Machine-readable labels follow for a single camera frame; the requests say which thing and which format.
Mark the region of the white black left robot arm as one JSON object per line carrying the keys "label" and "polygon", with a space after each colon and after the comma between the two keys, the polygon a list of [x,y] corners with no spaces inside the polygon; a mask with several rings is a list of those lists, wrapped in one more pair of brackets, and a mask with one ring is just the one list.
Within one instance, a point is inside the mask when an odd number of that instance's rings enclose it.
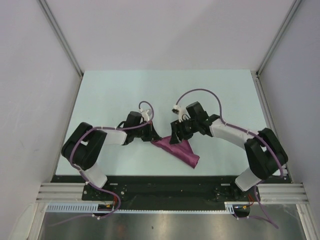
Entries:
{"label": "white black left robot arm", "polygon": [[111,188],[106,184],[108,178],[97,163],[104,145],[126,146],[135,138],[144,142],[162,139],[153,126],[150,111],[131,111],[126,120],[120,122],[116,128],[93,127],[87,122],[82,122],[62,146],[61,155],[86,182],[94,185],[93,194],[98,199],[105,200],[111,193]]}

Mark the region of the purple satin napkin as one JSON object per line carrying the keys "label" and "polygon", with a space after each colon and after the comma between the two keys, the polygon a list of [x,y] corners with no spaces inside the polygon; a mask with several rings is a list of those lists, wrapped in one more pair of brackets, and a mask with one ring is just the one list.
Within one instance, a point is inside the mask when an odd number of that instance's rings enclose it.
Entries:
{"label": "purple satin napkin", "polygon": [[187,140],[183,140],[177,144],[170,144],[170,140],[171,136],[166,136],[161,140],[152,141],[151,143],[194,169],[200,157],[194,154],[190,143]]}

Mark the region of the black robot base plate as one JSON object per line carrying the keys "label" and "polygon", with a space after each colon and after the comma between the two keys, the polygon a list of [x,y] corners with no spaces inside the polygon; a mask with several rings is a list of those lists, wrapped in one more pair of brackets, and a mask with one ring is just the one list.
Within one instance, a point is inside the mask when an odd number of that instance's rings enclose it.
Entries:
{"label": "black robot base plate", "polygon": [[109,176],[103,191],[90,185],[83,201],[101,201],[100,211],[119,205],[124,211],[217,211],[225,202],[252,205],[257,187],[241,191],[235,176]]}

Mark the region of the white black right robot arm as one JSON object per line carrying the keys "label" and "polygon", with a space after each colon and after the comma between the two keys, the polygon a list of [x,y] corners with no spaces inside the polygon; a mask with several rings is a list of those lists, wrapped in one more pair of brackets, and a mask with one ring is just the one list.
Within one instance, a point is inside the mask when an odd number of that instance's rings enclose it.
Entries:
{"label": "white black right robot arm", "polygon": [[270,178],[288,162],[287,153],[269,128],[256,132],[242,129],[224,122],[220,115],[208,115],[197,101],[186,108],[174,105],[172,112],[178,115],[178,119],[170,124],[171,145],[200,133],[226,140],[245,150],[249,167],[235,179],[235,185],[230,188],[231,196],[237,201],[242,201],[248,196],[250,188]]}

